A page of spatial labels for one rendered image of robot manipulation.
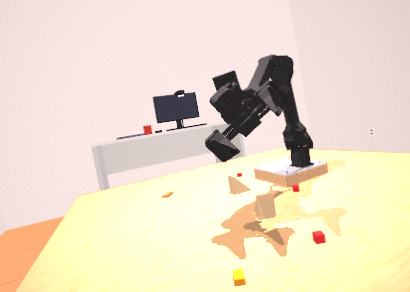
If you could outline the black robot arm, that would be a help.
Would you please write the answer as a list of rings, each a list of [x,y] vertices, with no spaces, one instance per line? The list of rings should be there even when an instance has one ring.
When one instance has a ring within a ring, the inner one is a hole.
[[[282,131],[286,150],[291,150],[292,164],[290,166],[304,168],[314,165],[310,161],[309,153],[309,150],[313,149],[313,141],[299,118],[291,82],[294,72],[293,65],[292,58],[287,55],[270,54],[261,57],[258,60],[253,78],[243,90],[235,70],[217,75],[212,78],[217,91],[209,102],[221,114],[223,120],[230,125],[229,116],[240,105],[245,103],[254,110],[263,101],[256,91],[269,79],[275,81],[290,99],[290,103],[283,110],[286,126]]]

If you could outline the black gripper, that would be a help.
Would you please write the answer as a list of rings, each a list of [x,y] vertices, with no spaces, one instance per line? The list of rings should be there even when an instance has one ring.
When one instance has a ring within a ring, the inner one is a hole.
[[[229,116],[228,120],[231,125],[222,133],[216,129],[205,140],[205,146],[220,161],[227,162],[241,152],[232,142],[230,142],[238,133],[246,138],[262,123],[261,119],[270,110],[278,117],[290,103],[290,99],[275,81],[266,81],[256,93],[263,101],[254,110],[245,103],[240,105]]]

